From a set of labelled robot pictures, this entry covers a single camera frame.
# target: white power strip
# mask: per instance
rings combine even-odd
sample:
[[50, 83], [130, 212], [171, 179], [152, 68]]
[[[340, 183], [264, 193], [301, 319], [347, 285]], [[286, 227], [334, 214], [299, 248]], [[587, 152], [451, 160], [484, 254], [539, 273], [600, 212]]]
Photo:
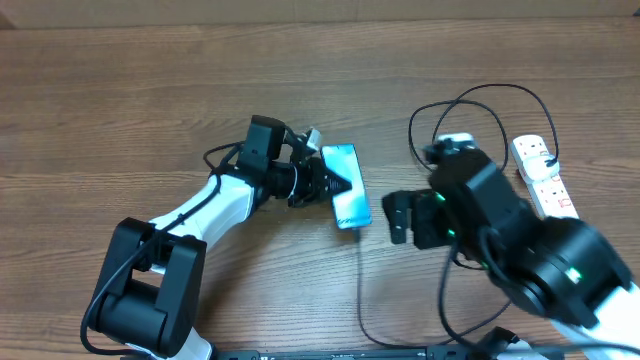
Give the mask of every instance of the white power strip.
[[527, 160], [541, 156], [551, 157], [542, 137], [538, 135], [519, 136], [511, 143], [511, 152], [518, 165], [520, 175], [527, 179], [527, 188], [529, 188], [529, 194], [531, 194], [539, 216], [579, 218], [569, 193], [560, 179], [560, 174], [558, 174], [559, 165], [556, 171], [550, 174], [551, 176], [537, 181], [530, 179], [536, 177], [533, 176], [536, 174], [532, 174], [532, 172], [537, 169], [533, 166], [527, 166], [531, 163]]

